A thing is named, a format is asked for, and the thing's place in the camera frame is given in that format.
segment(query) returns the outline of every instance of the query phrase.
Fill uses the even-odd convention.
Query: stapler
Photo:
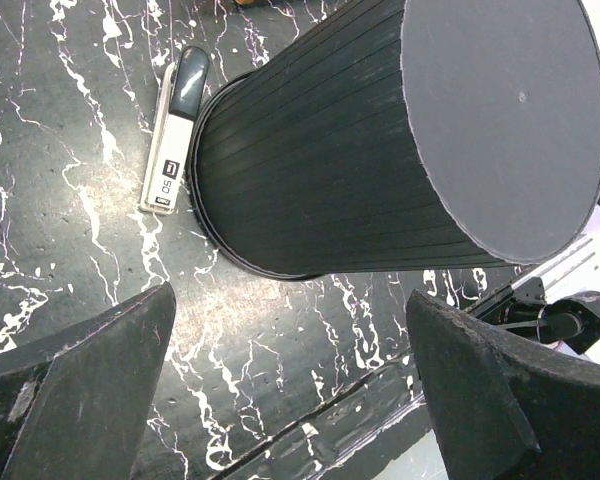
[[[208,69],[207,54],[187,47],[177,68],[171,63],[164,73],[139,205],[145,212],[169,215],[175,211]]]

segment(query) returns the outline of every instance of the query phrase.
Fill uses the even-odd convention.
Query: floor
[[[295,431],[313,465],[314,433],[299,419],[399,363],[406,403],[401,416],[382,413],[397,456],[430,429],[418,386],[399,380],[416,372],[404,328],[409,293],[463,307],[514,275],[427,270],[274,282],[218,254],[184,186],[173,216],[138,211],[158,81],[182,47],[211,55],[208,98],[342,4],[0,1],[0,353],[170,281],[178,317],[135,479],[213,478],[241,463],[275,463],[268,445]],[[378,412],[368,401],[349,414],[373,424]],[[355,448],[370,448],[369,438]],[[365,452],[375,473],[394,455]],[[335,478],[344,470],[333,467],[351,457],[343,455],[316,463],[312,475]],[[306,476],[285,468],[284,478]]]

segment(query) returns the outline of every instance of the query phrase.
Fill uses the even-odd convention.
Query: black trash can
[[[579,0],[357,0],[201,114],[201,223],[274,278],[530,264],[600,193]]]

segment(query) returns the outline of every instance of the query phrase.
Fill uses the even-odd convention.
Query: black and white marble floor
[[[342,4],[0,0],[0,353],[170,281],[178,316],[134,478],[213,477],[408,352],[413,288],[462,306],[513,275],[278,283],[219,256],[184,186],[173,216],[138,211],[158,79],[182,47],[210,54],[208,97]]]

